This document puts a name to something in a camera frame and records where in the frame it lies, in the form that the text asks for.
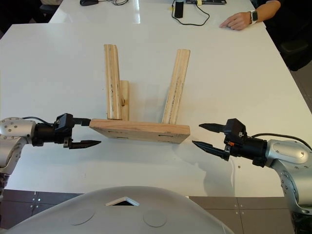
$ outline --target keyboard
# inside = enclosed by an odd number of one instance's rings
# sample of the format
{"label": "keyboard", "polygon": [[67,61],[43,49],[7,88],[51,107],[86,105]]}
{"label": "keyboard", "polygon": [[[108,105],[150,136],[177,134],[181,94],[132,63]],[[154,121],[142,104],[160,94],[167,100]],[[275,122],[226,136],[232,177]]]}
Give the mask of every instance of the keyboard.
{"label": "keyboard", "polygon": [[[196,4],[197,0],[186,0],[188,4]],[[219,4],[224,5],[226,4],[226,0],[202,0],[202,4]]]}

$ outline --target wooden board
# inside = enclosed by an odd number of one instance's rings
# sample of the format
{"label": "wooden board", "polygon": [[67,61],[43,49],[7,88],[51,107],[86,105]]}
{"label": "wooden board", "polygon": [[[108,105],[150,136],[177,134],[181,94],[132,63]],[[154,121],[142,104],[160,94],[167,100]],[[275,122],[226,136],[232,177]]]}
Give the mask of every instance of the wooden board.
{"label": "wooden board", "polygon": [[115,45],[104,45],[104,50],[107,118],[122,119],[117,47]]}
{"label": "wooden board", "polygon": [[108,138],[180,144],[190,135],[186,125],[93,119],[90,128]]}
{"label": "wooden board", "polygon": [[121,89],[121,112],[122,120],[129,120],[129,82],[127,80],[120,81]]}
{"label": "wooden board", "polygon": [[190,53],[190,50],[177,51],[162,123],[176,124]]}

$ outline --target robotic arm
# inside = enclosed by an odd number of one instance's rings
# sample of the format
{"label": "robotic arm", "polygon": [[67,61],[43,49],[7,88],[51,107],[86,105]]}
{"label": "robotic arm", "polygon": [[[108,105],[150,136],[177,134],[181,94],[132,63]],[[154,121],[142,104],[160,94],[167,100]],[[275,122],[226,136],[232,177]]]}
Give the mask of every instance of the robotic arm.
{"label": "robotic arm", "polygon": [[[35,118],[43,123],[35,123],[28,118]],[[100,143],[95,140],[73,142],[72,130],[75,124],[89,126],[90,119],[74,118],[71,114],[58,116],[54,123],[47,123],[36,117],[10,117],[0,121],[0,195],[12,174],[25,144],[43,146],[54,142],[64,148],[81,149]]]}
{"label": "robotic arm", "polygon": [[[285,135],[257,134],[247,136],[246,127],[236,118],[229,119],[226,125],[204,123],[200,127],[212,132],[225,134],[225,149],[214,148],[211,144],[193,141],[207,153],[228,161],[230,156],[244,157],[253,165],[273,168],[279,175],[281,187],[292,211],[294,225],[304,218],[312,218],[312,149],[303,140]],[[258,136],[276,136],[295,139],[295,141],[262,140]]]}

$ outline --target smartwatch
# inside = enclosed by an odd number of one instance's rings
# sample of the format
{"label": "smartwatch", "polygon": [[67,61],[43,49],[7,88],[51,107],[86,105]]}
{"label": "smartwatch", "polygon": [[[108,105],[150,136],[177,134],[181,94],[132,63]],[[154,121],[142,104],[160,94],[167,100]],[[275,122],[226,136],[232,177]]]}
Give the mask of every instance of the smartwatch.
{"label": "smartwatch", "polygon": [[251,22],[255,24],[258,20],[258,12],[257,11],[250,11],[251,14]]}

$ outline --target person's arm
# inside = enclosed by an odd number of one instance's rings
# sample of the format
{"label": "person's arm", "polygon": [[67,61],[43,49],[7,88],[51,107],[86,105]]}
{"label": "person's arm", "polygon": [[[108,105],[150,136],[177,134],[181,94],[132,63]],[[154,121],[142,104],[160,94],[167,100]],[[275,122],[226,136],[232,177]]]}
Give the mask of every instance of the person's arm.
{"label": "person's arm", "polygon": [[[280,1],[272,0],[259,6],[256,11],[258,12],[257,22],[262,22],[271,19],[278,9],[281,7]],[[221,28],[230,27],[234,30],[242,30],[251,24],[251,13],[250,12],[240,12],[228,17],[222,24]]]}

